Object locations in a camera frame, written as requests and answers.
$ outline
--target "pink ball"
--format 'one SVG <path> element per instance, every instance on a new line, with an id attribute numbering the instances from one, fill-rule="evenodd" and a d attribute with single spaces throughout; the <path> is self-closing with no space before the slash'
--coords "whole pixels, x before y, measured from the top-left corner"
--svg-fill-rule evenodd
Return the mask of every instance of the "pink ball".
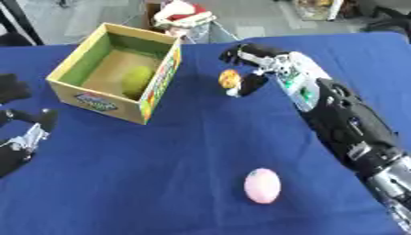
<path id="1" fill-rule="evenodd" d="M 280 194 L 281 183 L 275 172 L 259 168 L 247 175 L 244 190 L 254 202 L 269 204 Z"/>

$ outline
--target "red object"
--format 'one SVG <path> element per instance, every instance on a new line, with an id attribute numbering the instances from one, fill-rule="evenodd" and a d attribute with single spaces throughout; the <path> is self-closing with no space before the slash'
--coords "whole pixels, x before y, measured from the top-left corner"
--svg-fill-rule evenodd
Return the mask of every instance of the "red object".
<path id="1" fill-rule="evenodd" d="M 168 17 L 167 19 L 169 19 L 170 21 L 174 21 L 174 20 L 178 20 L 178 19 L 182 19 L 182 18 L 191 17 L 191 16 L 194 16 L 194 15 L 197 15 L 199 13 L 203 13 L 203 12 L 207 11 L 205 8 L 203 8 L 199 4 L 193 4 L 193 6 L 194 6 L 194 10 L 195 10 L 195 12 L 193 14 L 189 14 L 189 15 L 172 15 L 172 16 Z"/>

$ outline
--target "blue fabric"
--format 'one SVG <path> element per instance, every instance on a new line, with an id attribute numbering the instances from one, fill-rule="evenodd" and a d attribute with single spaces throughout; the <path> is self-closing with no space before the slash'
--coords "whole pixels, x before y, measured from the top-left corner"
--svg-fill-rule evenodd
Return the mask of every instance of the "blue fabric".
<path id="1" fill-rule="evenodd" d="M 411 150 L 411 50 L 394 33 L 250 39 L 311 56 L 348 84 Z M 73 46 L 5 48 L 0 73 L 34 96 L 12 102 L 60 111 L 36 158 L 0 180 L 2 235 L 388 235 L 391 218 L 318 142 L 275 83 L 224 95 L 217 60 L 230 44 L 183 46 L 183 63 L 148 126 L 60 103 L 44 77 Z M 242 73 L 249 67 L 236 67 Z M 10 124 L 0 138 L 22 133 Z M 248 172 L 276 171 L 283 191 L 250 202 Z"/>

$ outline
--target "green ball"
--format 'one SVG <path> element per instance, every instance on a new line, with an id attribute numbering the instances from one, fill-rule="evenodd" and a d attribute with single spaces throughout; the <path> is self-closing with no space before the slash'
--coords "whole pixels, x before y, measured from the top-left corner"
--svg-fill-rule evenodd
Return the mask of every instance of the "green ball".
<path id="1" fill-rule="evenodd" d="M 149 84 L 154 71 L 148 66 L 137 66 L 129 70 L 121 80 L 123 95 L 139 99 Z"/>

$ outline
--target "open box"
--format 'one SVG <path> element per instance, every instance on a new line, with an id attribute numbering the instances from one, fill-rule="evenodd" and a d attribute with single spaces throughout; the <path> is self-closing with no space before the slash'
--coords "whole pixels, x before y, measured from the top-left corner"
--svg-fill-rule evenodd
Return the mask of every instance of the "open box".
<path id="1" fill-rule="evenodd" d="M 180 64 L 180 44 L 161 33 L 105 23 L 47 81 L 64 103 L 146 124 Z M 156 73 L 132 100 L 122 94 L 121 79 L 140 65 Z"/>

